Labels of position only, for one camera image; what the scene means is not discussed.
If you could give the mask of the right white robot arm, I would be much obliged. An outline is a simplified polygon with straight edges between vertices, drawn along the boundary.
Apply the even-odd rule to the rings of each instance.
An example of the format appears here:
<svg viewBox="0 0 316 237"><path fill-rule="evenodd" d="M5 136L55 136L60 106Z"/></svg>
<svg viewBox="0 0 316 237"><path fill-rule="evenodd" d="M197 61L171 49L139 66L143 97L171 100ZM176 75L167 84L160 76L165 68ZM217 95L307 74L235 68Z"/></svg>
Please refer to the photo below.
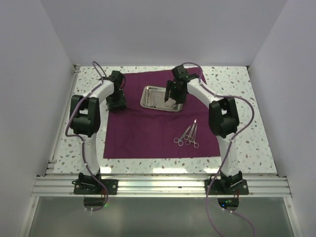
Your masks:
<svg viewBox="0 0 316 237"><path fill-rule="evenodd" d="M164 96L165 102L173 99L183 104L188 94L196 97L208 107L208 125L216 136L221 156L219 174L210 179L208 187L212 193L231 194L243 180L237 166L237 148L234 135L237 134L239 116L236 101L212 92L196 74L189 74L183 65L172 70L173 80L168 80Z"/></svg>

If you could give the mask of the steel hemostat forceps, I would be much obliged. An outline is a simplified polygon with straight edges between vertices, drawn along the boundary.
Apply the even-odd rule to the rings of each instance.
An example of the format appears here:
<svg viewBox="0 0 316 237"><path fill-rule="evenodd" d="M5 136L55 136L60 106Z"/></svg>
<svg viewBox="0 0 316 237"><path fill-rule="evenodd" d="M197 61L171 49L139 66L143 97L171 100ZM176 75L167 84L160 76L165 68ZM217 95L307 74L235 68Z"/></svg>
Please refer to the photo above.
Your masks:
<svg viewBox="0 0 316 237"><path fill-rule="evenodd" d="M192 136L192 143L193 143L194 148L196 148L196 149L199 148L199 143L196 142L197 128L198 128L198 125L196 124L195 129L194 129L194 133Z"/></svg>

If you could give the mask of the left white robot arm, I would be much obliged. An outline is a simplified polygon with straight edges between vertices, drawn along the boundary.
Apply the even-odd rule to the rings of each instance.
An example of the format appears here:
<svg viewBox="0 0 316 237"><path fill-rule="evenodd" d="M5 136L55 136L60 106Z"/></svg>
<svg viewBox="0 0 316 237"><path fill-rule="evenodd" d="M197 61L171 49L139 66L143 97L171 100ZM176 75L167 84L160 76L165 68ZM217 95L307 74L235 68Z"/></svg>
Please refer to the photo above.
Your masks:
<svg viewBox="0 0 316 237"><path fill-rule="evenodd" d="M112 71L109 77L101 77L100 83L86 95L71 97L65 135L81 140L83 161L83 172L73 182L75 194L108 193L108 187L101 178L96 154L96 135L101 125L100 104L106 101L109 111L124 110L127 106L123 92L125 84L125 76L120 71Z"/></svg>

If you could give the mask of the long steel scissors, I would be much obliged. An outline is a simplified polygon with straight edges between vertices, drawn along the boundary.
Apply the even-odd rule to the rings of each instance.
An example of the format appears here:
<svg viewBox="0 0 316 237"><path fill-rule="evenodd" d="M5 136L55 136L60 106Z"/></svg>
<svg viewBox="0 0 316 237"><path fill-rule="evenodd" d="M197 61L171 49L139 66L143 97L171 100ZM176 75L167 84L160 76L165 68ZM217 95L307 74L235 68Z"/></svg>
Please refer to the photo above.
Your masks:
<svg viewBox="0 0 316 237"><path fill-rule="evenodd" d="M185 144L185 141L189 140L192 137L192 133L193 126L190 125L179 138L174 138L173 142L178 144L178 146L183 146Z"/></svg>

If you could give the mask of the purple cloth wrap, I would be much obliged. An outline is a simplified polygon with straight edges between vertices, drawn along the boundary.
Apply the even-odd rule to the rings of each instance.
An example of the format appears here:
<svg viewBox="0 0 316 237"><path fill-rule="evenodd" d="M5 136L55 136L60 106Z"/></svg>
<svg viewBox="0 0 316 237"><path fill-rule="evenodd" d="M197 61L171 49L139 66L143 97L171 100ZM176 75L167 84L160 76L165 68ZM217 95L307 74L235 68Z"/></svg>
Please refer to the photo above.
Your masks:
<svg viewBox="0 0 316 237"><path fill-rule="evenodd" d="M171 71L125 74L123 92L127 107L109 112L103 158L200 158L218 157L216 136L208 126L208 108L197 98L187 95L180 112L146 109L140 105L145 86L165 87L173 78ZM179 138L194 121L197 122L196 142L179 146Z"/></svg>

